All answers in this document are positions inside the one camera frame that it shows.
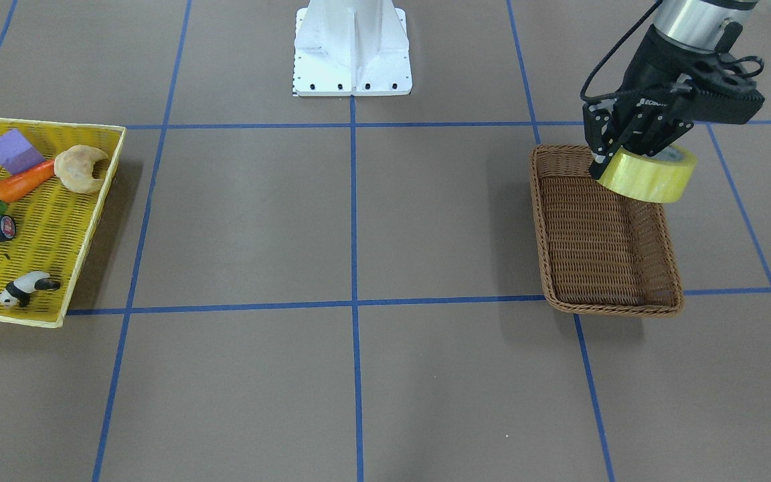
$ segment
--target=toy panda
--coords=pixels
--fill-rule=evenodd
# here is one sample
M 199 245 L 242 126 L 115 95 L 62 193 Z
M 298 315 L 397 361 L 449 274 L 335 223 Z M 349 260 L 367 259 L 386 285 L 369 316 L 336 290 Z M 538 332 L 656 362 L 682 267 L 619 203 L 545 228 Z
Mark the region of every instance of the toy panda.
M 48 272 L 28 272 L 5 286 L 5 290 L 0 293 L 0 303 L 5 308 L 12 308 L 16 305 L 24 308 L 31 301 L 31 293 L 37 290 L 54 291 L 60 287 L 62 284 L 53 281 Z

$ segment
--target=purple block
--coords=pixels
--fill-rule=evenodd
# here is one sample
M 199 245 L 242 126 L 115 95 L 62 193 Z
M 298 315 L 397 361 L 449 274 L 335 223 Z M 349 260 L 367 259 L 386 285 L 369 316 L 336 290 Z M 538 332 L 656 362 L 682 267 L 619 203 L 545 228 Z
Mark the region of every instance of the purple block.
M 22 171 L 39 165 L 46 161 L 44 155 L 23 137 L 19 129 L 10 129 L 10 131 L 0 135 L 0 165 L 6 171 L 12 174 L 19 174 Z

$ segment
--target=yellow plastic tray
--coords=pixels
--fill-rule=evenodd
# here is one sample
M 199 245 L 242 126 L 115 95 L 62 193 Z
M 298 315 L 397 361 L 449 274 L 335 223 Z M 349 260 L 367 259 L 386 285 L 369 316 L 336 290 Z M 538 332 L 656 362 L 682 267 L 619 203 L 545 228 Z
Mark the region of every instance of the yellow plastic tray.
M 77 144 L 98 147 L 110 156 L 94 168 L 94 176 L 104 178 L 98 193 L 73 193 L 52 177 L 10 204 L 6 213 L 15 219 L 17 232 L 12 241 L 0 243 L 0 292 L 9 281 L 35 270 L 48 272 L 62 287 L 55 292 L 34 293 L 25 308 L 0 305 L 0 321 L 60 327 L 115 176 L 126 128 L 0 118 L 0 135 L 13 128 L 46 159 Z M 0 179 L 8 176 L 0 167 Z

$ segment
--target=white mounting bracket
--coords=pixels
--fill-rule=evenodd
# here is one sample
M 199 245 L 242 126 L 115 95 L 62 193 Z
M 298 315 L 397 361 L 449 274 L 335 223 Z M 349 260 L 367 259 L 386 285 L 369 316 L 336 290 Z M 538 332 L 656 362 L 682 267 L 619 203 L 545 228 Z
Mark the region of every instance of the white mounting bracket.
M 296 13 L 293 94 L 405 95 L 412 90 L 406 13 L 392 0 L 311 0 Z

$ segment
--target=yellow tape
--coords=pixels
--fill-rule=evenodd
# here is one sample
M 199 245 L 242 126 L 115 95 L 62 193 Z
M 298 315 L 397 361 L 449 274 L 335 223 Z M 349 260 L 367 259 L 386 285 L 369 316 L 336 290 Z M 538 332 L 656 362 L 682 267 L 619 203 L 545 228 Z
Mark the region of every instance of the yellow tape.
M 654 157 L 619 149 L 598 182 L 639 201 L 675 202 L 683 195 L 697 162 L 692 153 L 677 146 L 666 147 Z

